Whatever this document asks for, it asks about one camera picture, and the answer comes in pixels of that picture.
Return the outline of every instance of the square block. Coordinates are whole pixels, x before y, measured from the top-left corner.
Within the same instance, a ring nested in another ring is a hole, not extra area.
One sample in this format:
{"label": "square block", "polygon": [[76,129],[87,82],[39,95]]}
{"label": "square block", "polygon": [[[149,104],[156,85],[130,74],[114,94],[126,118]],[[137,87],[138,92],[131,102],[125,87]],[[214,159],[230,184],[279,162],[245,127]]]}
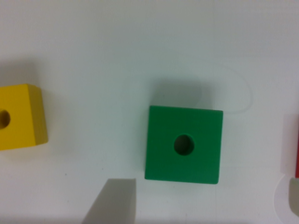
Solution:
{"label": "square block", "polygon": [[0,150],[48,142],[41,89],[29,84],[0,88]]}
{"label": "square block", "polygon": [[151,106],[145,178],[217,184],[223,112]]}

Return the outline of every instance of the red object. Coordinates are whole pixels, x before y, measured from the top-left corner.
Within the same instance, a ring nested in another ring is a hole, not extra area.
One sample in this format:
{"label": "red object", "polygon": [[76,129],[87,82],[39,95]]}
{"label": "red object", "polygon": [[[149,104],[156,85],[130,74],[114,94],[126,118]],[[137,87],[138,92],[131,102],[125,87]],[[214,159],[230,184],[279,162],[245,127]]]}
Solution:
{"label": "red object", "polygon": [[298,152],[297,152],[296,178],[299,178],[299,143],[298,143]]}

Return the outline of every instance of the yellow block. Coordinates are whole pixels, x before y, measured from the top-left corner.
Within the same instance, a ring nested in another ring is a hole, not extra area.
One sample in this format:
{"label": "yellow block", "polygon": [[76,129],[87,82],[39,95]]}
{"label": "yellow block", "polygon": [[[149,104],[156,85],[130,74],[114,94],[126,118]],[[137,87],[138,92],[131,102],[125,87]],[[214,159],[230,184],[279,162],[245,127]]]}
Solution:
{"label": "yellow block", "polygon": [[29,84],[0,88],[0,150],[47,143],[41,89]]}

